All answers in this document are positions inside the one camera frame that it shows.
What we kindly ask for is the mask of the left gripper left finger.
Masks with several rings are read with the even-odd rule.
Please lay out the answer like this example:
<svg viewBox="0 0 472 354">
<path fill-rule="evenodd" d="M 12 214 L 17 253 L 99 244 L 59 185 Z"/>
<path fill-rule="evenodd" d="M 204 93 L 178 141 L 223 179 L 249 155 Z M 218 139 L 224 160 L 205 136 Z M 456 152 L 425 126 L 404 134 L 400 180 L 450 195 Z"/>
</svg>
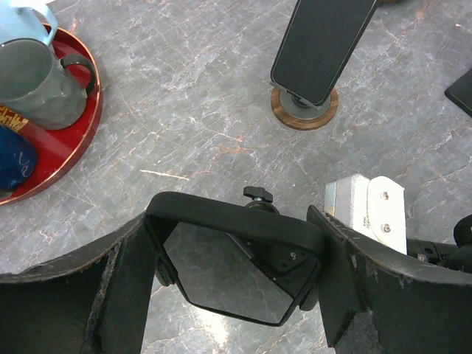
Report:
<svg viewBox="0 0 472 354">
<path fill-rule="evenodd" d="M 156 225 L 142 213 L 69 253 L 1 274 L 1 352 L 140 353 Z"/>
</svg>

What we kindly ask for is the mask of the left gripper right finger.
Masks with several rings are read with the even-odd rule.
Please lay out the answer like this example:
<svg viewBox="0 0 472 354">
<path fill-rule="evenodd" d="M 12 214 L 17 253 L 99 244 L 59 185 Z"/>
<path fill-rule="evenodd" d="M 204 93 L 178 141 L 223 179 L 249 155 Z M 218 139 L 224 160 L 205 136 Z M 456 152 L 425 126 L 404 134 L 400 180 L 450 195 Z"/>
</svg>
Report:
<svg viewBox="0 0 472 354">
<path fill-rule="evenodd" d="M 471 273 L 395 251 L 310 206 L 326 237 L 317 282 L 328 347 L 337 353 L 469 353 Z"/>
</svg>

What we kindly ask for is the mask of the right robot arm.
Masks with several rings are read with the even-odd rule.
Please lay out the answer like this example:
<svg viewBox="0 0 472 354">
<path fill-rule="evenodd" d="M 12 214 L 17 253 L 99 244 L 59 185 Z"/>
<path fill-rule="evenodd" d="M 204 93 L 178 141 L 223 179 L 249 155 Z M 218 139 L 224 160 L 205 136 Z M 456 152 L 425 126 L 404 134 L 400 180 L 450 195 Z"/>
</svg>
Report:
<svg viewBox="0 0 472 354">
<path fill-rule="evenodd" d="M 456 245 L 407 239 L 407 254 L 426 263 L 471 273 L 471 218 L 466 216 L 454 227 Z"/>
</svg>

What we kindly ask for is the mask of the black phone on wooden stand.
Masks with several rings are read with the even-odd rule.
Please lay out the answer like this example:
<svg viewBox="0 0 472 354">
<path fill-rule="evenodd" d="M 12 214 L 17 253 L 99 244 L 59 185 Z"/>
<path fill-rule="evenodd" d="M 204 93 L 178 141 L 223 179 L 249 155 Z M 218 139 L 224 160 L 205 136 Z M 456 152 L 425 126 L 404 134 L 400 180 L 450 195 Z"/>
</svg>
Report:
<svg viewBox="0 0 472 354">
<path fill-rule="evenodd" d="M 375 0 L 300 0 L 271 82 L 309 105 L 327 100 L 378 7 Z"/>
</svg>

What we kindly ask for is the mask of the red round tray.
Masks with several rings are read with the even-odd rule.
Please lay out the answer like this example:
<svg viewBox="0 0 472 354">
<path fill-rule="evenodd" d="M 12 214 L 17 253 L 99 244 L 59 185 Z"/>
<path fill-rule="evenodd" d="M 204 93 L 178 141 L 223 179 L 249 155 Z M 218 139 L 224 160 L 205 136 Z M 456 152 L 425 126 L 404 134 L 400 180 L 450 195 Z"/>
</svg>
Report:
<svg viewBox="0 0 472 354">
<path fill-rule="evenodd" d="M 52 42 L 59 58 L 65 55 L 82 55 L 93 64 L 97 73 L 94 90 L 87 98 L 86 109 L 72 126 L 59 131 L 48 131 L 1 105 L 1 123 L 26 138 L 36 149 L 38 162 L 32 175 L 15 192 L 1 195 L 1 205 L 30 198 L 68 173 L 85 153 L 100 123 L 103 94 L 98 66 L 89 48 L 74 34 L 58 28 Z M 68 69 L 75 79 L 86 86 L 90 73 L 83 66 Z"/>
</svg>

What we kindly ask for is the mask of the dark blue mug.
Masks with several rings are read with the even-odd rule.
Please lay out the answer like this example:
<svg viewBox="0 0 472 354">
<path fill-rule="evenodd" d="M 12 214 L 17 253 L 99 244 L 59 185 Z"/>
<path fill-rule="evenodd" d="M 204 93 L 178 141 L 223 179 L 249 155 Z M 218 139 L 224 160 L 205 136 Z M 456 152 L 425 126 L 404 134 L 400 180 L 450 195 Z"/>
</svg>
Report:
<svg viewBox="0 0 472 354">
<path fill-rule="evenodd" d="M 9 195 L 25 184 L 34 172 L 38 154 L 19 133 L 1 125 L 1 195 Z"/>
</svg>

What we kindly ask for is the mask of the grey green mug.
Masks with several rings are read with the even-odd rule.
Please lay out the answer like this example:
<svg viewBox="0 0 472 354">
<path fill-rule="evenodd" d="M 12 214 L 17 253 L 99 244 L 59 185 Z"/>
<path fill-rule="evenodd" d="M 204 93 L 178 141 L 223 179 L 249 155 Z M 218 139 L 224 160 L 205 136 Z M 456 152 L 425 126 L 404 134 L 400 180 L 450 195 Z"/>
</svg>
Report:
<svg viewBox="0 0 472 354">
<path fill-rule="evenodd" d="M 78 121 L 96 82 L 93 63 L 82 55 L 58 58 L 30 38 L 1 45 L 1 104 L 42 128 Z"/>
</svg>

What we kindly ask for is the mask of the light blue mug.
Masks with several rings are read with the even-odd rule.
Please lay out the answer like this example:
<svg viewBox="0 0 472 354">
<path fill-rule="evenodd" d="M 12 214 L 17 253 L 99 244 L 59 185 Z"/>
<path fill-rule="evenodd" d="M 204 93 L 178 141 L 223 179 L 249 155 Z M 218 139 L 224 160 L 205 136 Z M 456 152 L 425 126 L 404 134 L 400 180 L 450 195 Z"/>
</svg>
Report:
<svg viewBox="0 0 472 354">
<path fill-rule="evenodd" d="M 52 48 L 58 21 L 42 1 L 1 1 L 1 44 L 31 38 Z"/>
</svg>

